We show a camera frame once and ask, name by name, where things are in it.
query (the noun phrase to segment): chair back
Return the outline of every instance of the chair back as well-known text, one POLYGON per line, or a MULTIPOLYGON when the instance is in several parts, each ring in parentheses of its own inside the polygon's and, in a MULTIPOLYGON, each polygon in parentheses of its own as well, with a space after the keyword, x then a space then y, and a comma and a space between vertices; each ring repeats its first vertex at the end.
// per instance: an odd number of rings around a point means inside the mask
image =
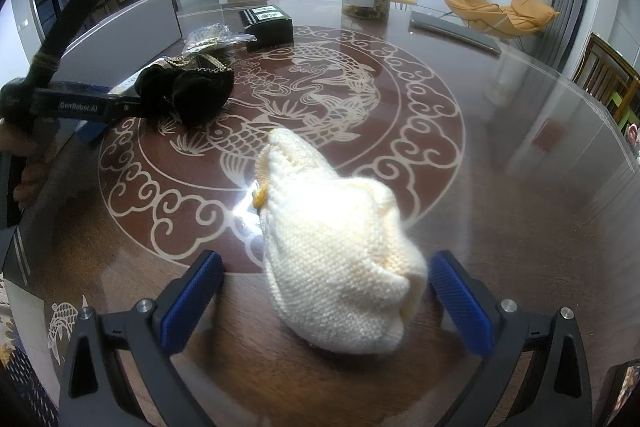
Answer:
POLYGON ((638 90, 638 76, 620 53, 592 33, 572 81, 601 102, 620 123, 638 90))
POLYGON ((513 0, 500 6, 486 0, 444 0, 469 28, 501 39, 513 39, 540 31, 558 15, 538 0, 513 0))

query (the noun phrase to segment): black handle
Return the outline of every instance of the black handle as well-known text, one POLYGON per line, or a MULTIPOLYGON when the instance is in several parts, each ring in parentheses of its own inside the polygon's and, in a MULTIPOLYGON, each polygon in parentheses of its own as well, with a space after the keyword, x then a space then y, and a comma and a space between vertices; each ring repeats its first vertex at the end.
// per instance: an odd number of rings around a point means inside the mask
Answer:
MULTIPOLYGON (((25 78, 15 78, 0 89, 0 116, 28 134, 33 131, 35 117, 30 113, 33 92, 47 87, 58 68, 60 57, 78 33, 82 22, 99 0, 69 0, 34 55, 25 78)), ((25 158, 3 152, 0 159, 0 227, 13 227, 20 222, 20 208, 14 201, 14 189, 20 183, 25 158)))

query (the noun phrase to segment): human hand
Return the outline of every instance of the human hand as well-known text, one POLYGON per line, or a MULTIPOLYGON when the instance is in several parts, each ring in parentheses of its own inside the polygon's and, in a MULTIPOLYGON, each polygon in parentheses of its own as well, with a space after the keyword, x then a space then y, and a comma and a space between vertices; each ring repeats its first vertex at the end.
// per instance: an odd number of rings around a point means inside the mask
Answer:
POLYGON ((626 140, 632 146, 638 142, 638 126, 635 123, 626 128, 626 140))
MULTIPOLYGON (((38 151, 38 144, 25 131, 7 123, 4 119, 0 120, 0 151, 10 152, 15 156, 24 156, 29 160, 38 151)), ((56 144, 52 141, 46 148, 44 154, 37 161, 28 162, 20 183, 14 188, 14 200, 25 208, 32 204, 40 189, 44 185, 49 175, 49 167, 56 155, 56 144)))

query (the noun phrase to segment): glass tabletop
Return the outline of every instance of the glass tabletop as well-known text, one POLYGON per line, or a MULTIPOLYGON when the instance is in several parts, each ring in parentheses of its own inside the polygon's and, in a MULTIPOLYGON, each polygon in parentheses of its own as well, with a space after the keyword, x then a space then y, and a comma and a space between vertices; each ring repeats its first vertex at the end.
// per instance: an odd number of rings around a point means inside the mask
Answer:
MULTIPOLYGON (((239 9, 266 3, 178 20, 184 36, 214 22, 240 31, 239 9)), ((286 126, 339 174, 388 185, 425 257, 452 251, 496 298, 527 311, 570 307, 597 399, 607 369, 640 349, 628 220, 639 206, 638 166, 605 108, 507 45, 495 57, 411 28, 410 12, 392 10, 381 24, 343 16, 337 2, 269 3, 292 17, 294 44, 222 54, 236 83, 216 121, 187 130, 171 117, 132 118, 97 144, 74 136, 24 214, 29 273, 20 254, 5 273, 44 301, 58 377, 71 309, 130 309, 210 248, 225 263, 223 292, 172 360, 217 425, 437 423, 480 358, 432 290, 386 356, 319 350, 273 310, 251 192, 255 156, 271 129, 286 126)), ((132 368, 130 357, 124 363, 132 368)), ((133 385, 143 396, 139 378, 133 385)), ((143 409, 151 420, 148 398, 143 409)), ((507 412, 498 407, 496 421, 507 412)))

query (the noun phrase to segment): screw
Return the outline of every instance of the screw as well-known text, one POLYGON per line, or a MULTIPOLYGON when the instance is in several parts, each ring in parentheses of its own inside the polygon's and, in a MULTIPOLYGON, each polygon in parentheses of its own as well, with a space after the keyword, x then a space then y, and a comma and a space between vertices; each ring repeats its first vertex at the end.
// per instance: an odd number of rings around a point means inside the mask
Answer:
POLYGON ((93 314, 94 311, 91 309, 91 306, 86 306, 85 308, 82 308, 80 310, 80 312, 78 313, 78 317, 80 317, 81 321, 85 321, 93 314))
POLYGON ((500 303, 500 308, 502 308, 507 313, 513 313, 514 311, 516 311, 518 309, 518 305, 514 301, 512 301, 511 299, 504 299, 500 303))
POLYGON ((568 321, 570 321, 572 318, 574 318, 574 311, 571 308, 560 308, 560 314, 562 315, 563 318, 567 319, 568 321))
POLYGON ((140 299, 136 304, 136 309, 140 313, 146 313, 153 308, 154 302, 151 299, 140 299))

